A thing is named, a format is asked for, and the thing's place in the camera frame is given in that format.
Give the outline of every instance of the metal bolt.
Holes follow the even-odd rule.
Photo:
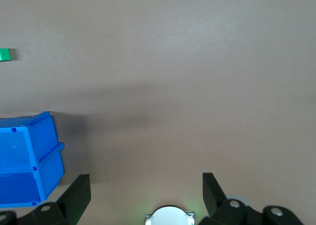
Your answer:
[[[229,202],[229,204],[234,207],[234,208],[239,208],[240,207],[240,204],[235,201],[235,200],[232,200],[231,202]]]
[[[41,207],[41,211],[42,212],[45,212],[45,211],[47,211],[47,210],[49,210],[50,209],[50,205],[45,205],[45,206],[43,206],[43,207]]]
[[[271,212],[272,212],[274,215],[283,216],[283,212],[281,211],[281,209],[278,209],[278,208],[276,208],[276,207],[271,208]]]

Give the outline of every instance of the screw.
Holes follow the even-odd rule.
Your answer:
[[[283,216],[283,212],[281,211],[281,209],[278,209],[278,208],[276,208],[276,207],[271,208],[271,212],[272,212],[274,215]]]
[[[43,206],[43,207],[41,207],[41,211],[42,212],[45,212],[45,211],[47,211],[47,210],[49,210],[50,209],[50,205],[45,205],[45,206]]]
[[[239,208],[240,207],[240,204],[235,201],[235,200],[232,200],[231,202],[229,202],[229,204],[234,207],[234,208]]]

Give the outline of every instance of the white round sensor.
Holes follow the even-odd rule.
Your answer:
[[[156,210],[145,225],[194,225],[194,217],[177,207],[166,206]]]

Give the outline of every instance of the blue storage box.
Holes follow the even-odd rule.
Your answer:
[[[53,117],[0,119],[0,208],[36,206],[64,175]]]

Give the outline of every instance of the green object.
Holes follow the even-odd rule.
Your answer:
[[[8,48],[0,48],[0,61],[10,61],[11,55]]]

